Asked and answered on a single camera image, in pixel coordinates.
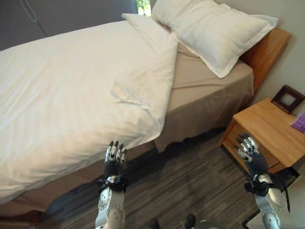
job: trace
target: picture frame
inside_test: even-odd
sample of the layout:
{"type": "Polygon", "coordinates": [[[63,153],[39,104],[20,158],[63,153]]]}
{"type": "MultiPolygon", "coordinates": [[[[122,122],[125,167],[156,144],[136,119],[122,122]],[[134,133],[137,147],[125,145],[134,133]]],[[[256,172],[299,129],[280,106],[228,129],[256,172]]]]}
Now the picture frame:
{"type": "Polygon", "coordinates": [[[272,99],[272,103],[277,105],[279,108],[281,108],[286,113],[290,114],[301,102],[305,99],[305,96],[292,87],[288,85],[284,85],[281,90],[275,95],[275,97],[272,99]],[[283,102],[283,97],[285,95],[289,95],[290,97],[293,97],[294,100],[291,102],[291,104],[286,104],[283,102]]]}

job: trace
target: wooden headboard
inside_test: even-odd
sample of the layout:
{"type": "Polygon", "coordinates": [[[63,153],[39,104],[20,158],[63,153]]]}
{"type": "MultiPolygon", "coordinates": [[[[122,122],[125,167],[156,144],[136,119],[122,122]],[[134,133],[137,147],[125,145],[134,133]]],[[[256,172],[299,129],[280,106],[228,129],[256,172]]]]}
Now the wooden headboard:
{"type": "Polygon", "coordinates": [[[290,34],[274,28],[260,42],[245,52],[240,59],[252,67],[254,72],[254,92],[263,83],[284,48],[290,34]]]}

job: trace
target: wooden nightstand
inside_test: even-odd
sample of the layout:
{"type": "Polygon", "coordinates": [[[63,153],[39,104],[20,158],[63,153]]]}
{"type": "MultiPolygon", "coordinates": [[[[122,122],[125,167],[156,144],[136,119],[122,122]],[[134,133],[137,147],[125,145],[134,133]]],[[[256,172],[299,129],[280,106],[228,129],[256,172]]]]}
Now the wooden nightstand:
{"type": "Polygon", "coordinates": [[[249,173],[235,148],[237,137],[249,133],[260,144],[260,153],[266,157],[270,172],[278,172],[305,155],[305,134],[290,126],[294,119],[295,116],[285,113],[267,98],[235,114],[219,146],[224,145],[249,173]]]}

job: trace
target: nightstand top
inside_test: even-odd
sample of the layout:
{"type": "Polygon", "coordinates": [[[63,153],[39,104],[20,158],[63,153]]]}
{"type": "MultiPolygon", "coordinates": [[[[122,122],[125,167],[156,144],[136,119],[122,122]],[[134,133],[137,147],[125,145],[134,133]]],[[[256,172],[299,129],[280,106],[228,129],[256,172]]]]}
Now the nightstand top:
{"type": "Polygon", "coordinates": [[[291,127],[295,116],[285,113],[270,98],[235,114],[233,118],[286,167],[305,155],[305,134],[291,127]]]}

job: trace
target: beige bed sheet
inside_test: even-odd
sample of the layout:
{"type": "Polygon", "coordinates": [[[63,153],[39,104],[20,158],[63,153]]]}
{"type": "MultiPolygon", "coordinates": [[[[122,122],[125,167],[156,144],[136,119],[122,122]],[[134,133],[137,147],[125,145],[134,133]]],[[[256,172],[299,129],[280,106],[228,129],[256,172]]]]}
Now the beige bed sheet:
{"type": "MultiPolygon", "coordinates": [[[[232,115],[252,95],[253,71],[248,65],[238,62],[229,75],[219,79],[202,60],[179,45],[163,131],[154,141],[131,149],[128,160],[154,147],[162,152],[172,142],[181,142],[213,128],[226,126],[232,115]]],[[[9,203],[0,205],[0,216],[16,216],[31,210],[44,212],[58,196],[99,177],[102,167],[99,161],[41,188],[24,192],[9,203]]]]}

